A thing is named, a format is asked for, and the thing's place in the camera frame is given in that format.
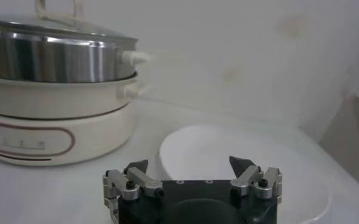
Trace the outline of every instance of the white countertop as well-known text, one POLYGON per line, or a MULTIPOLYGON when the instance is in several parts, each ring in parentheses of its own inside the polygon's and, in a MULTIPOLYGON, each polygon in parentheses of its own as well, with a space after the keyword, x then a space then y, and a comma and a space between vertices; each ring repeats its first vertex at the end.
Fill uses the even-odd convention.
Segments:
POLYGON ((135 106, 135 133, 113 153, 56 167, 0 162, 0 224, 111 223, 102 199, 104 172, 122 170, 130 162, 148 159, 148 174, 167 178, 158 160, 160 144, 175 130, 194 124, 245 125, 285 144, 294 144, 300 156, 314 162, 332 184, 332 209, 319 223, 359 223, 359 184, 298 128, 205 114, 160 102, 136 100, 135 106))

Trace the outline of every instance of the pot handle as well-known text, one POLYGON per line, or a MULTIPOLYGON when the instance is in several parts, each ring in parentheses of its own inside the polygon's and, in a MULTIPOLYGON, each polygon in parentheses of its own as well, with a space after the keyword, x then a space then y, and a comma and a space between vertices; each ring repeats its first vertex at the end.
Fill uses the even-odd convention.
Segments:
POLYGON ((123 87, 123 96, 135 98, 139 97, 151 88, 150 85, 141 83, 139 81, 130 83, 123 87))
POLYGON ((121 61, 131 66, 150 62, 153 59, 153 56, 141 51, 124 51, 121 55, 121 61))
POLYGON ((35 0, 35 13, 40 19, 53 19, 56 21, 64 21, 67 19, 72 20, 84 20, 84 10, 82 0, 73 0, 74 1, 74 13, 64 14, 64 13, 52 13, 46 10, 45 2, 46 0, 35 0))

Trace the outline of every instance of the white plate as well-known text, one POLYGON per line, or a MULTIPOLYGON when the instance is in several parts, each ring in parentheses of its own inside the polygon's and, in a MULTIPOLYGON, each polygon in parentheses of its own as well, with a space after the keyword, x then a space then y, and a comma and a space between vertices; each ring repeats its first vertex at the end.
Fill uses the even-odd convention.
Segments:
POLYGON ((169 135, 160 159, 173 180, 229 180, 235 175, 229 156, 251 159, 263 170, 283 173, 278 223, 316 223, 327 213, 332 194, 325 177, 292 144, 256 130, 190 126, 169 135))

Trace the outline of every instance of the wall stain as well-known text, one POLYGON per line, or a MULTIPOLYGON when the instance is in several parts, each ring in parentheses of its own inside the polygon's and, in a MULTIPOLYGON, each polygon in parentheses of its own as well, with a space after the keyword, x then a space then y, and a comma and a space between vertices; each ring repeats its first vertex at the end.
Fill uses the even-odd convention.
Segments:
POLYGON ((289 39, 302 38, 306 27, 307 21, 302 15, 284 16, 275 25, 276 31, 289 39))
POLYGON ((226 83, 238 82, 241 79, 241 69, 238 66, 231 66, 224 72, 222 77, 223 81, 226 83))

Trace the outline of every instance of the lid handle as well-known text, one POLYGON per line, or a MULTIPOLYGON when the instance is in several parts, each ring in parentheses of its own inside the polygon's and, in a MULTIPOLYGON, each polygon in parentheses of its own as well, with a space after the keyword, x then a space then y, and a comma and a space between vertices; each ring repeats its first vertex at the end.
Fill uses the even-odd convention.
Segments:
POLYGON ((46 10, 45 2, 46 0, 35 0, 35 13, 40 19, 53 19, 57 21, 64 21, 67 19, 72 20, 84 20, 84 10, 82 0, 73 0, 74 1, 74 13, 64 14, 64 13, 52 13, 46 10))

